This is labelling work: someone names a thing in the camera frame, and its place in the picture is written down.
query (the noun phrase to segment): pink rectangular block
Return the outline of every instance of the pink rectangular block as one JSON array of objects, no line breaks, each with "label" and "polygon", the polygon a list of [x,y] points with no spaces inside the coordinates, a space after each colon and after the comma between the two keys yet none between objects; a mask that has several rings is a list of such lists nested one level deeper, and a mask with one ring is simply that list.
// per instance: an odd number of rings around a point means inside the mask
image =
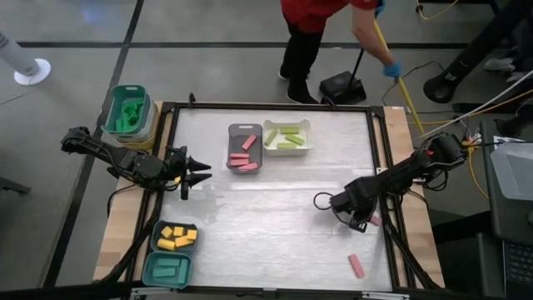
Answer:
[{"label": "pink rectangular block", "polygon": [[248,151],[248,149],[250,149],[250,147],[256,141],[256,139],[257,137],[253,134],[250,137],[248,137],[248,139],[242,144],[242,148],[244,149],[244,151]]},{"label": "pink rectangular block", "polygon": [[231,153],[230,158],[250,158],[248,153]]},{"label": "pink rectangular block", "polygon": [[251,171],[259,168],[259,164],[257,162],[247,164],[246,166],[239,167],[239,170],[241,171]]},{"label": "pink rectangular block", "polygon": [[357,278],[363,278],[365,277],[365,270],[363,270],[363,267],[361,263],[359,262],[359,258],[357,258],[356,254],[352,254],[348,257],[348,260],[350,260],[351,268],[353,269],[353,272],[356,273]]},{"label": "pink rectangular block", "polygon": [[370,219],[370,223],[380,227],[381,226],[381,218],[378,215],[372,215],[372,218]]},{"label": "pink rectangular block", "polygon": [[230,161],[230,167],[240,167],[250,163],[249,159],[232,159]]}]

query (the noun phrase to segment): rectangular block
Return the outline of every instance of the rectangular block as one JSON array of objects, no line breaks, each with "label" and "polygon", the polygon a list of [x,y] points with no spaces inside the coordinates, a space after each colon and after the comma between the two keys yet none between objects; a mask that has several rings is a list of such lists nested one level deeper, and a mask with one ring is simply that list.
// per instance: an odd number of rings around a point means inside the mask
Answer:
[{"label": "rectangular block", "polygon": [[279,142],[276,147],[278,149],[296,149],[296,144],[293,142]]},{"label": "rectangular block", "polygon": [[154,278],[172,277],[176,275],[175,267],[155,267],[152,271]]},{"label": "rectangular block", "polygon": [[160,238],[159,240],[157,240],[157,246],[168,251],[176,250],[176,244],[173,241],[166,240],[164,238]]},{"label": "rectangular block", "polygon": [[166,226],[161,230],[161,234],[165,238],[169,238],[172,235],[172,228]]},{"label": "rectangular block", "polygon": [[298,127],[282,127],[280,129],[281,134],[298,134],[300,133],[300,128]]},{"label": "rectangular block", "polygon": [[270,146],[270,144],[272,143],[276,135],[277,135],[277,129],[272,129],[272,131],[268,135],[268,138],[265,141],[265,146]]},{"label": "rectangular block", "polygon": [[230,158],[250,158],[248,153],[231,153]]},{"label": "rectangular block", "polygon": [[187,230],[187,238],[190,240],[197,239],[197,231],[194,229]]},{"label": "rectangular block", "polygon": [[230,161],[230,167],[240,167],[250,163],[248,158],[246,159],[232,159]]},{"label": "rectangular block", "polygon": [[244,149],[244,151],[248,151],[248,149],[250,149],[250,147],[256,141],[256,139],[257,137],[253,134],[250,137],[248,137],[248,139],[242,144],[242,148]]},{"label": "rectangular block", "polygon": [[183,284],[187,280],[187,271],[189,270],[189,261],[182,259],[180,272],[177,274],[177,283]]},{"label": "rectangular block", "polygon": [[188,239],[187,236],[176,237],[176,241],[175,241],[176,247],[178,247],[178,248],[186,246],[186,245],[190,245],[192,243],[194,243],[194,241]]},{"label": "rectangular block", "polygon": [[240,166],[239,170],[250,171],[250,170],[255,170],[257,168],[259,168],[259,164],[257,164],[257,162],[254,162],[254,163],[247,164],[246,166]]},{"label": "rectangular block", "polygon": [[291,142],[293,142],[295,144],[298,144],[299,146],[303,145],[303,143],[304,143],[304,140],[302,140],[301,138],[299,138],[297,136],[293,136],[292,134],[287,134],[285,136],[285,139],[287,141],[291,141]]},{"label": "rectangular block", "polygon": [[363,266],[361,265],[361,262],[359,262],[359,258],[357,258],[357,255],[350,255],[348,257],[348,260],[350,261],[351,268],[353,269],[353,272],[356,274],[357,278],[365,277],[365,270],[363,270]]},{"label": "rectangular block", "polygon": [[179,267],[181,259],[179,258],[158,258],[158,267]]},{"label": "rectangular block", "polygon": [[185,228],[176,226],[174,227],[174,237],[180,237],[185,233]]},{"label": "rectangular block", "polygon": [[372,218],[370,219],[370,223],[380,227],[381,226],[381,218],[380,216],[374,214],[372,215]]}]

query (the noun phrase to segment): blue glove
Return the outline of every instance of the blue glove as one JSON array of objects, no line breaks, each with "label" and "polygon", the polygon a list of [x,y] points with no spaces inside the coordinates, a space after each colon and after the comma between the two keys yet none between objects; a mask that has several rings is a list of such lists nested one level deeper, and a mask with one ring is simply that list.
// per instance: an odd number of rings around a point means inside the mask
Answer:
[{"label": "blue glove", "polygon": [[385,9],[385,2],[386,0],[377,0],[376,8],[374,9],[376,17],[383,13],[383,10]]},{"label": "blue glove", "polygon": [[390,66],[385,66],[383,68],[383,75],[387,77],[391,77],[394,79],[398,79],[401,75],[401,66],[400,63],[395,63]]}]

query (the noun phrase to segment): yellow cube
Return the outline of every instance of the yellow cube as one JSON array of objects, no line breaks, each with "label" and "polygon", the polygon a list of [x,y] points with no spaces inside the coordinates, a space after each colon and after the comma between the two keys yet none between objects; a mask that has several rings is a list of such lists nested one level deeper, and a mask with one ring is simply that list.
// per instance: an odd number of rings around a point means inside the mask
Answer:
[{"label": "yellow cube", "polygon": [[187,237],[176,237],[176,247],[183,247],[192,243],[194,242],[188,239]]},{"label": "yellow cube", "polygon": [[185,231],[185,228],[176,226],[174,227],[174,237],[180,237],[183,235],[183,232]]},{"label": "yellow cube", "polygon": [[160,238],[159,240],[157,240],[157,246],[168,251],[176,250],[176,244],[173,241],[166,240],[164,238]]},{"label": "yellow cube", "polygon": [[161,234],[163,237],[169,238],[172,235],[172,228],[168,226],[164,227],[163,230],[161,230]]},{"label": "yellow cube", "polygon": [[197,239],[197,231],[193,229],[187,230],[187,238],[194,241]]}]

